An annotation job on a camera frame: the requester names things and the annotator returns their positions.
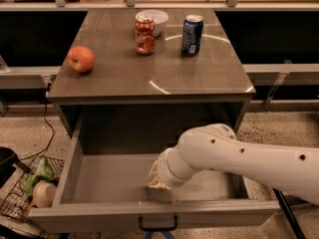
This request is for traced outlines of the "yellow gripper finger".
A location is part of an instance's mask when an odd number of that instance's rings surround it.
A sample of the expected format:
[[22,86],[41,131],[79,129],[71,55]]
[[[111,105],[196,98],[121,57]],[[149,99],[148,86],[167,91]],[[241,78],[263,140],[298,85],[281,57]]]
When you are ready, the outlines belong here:
[[148,175],[148,186],[151,189],[170,190],[170,187],[164,183],[165,170],[162,165],[156,160]]

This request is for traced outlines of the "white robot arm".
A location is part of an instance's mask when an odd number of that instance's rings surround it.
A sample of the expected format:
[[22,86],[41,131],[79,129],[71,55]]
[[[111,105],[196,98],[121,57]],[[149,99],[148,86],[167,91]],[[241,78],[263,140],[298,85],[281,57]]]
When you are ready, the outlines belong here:
[[180,186],[203,170],[244,176],[319,204],[319,149],[247,143],[226,124],[194,127],[163,151],[149,173],[152,188]]

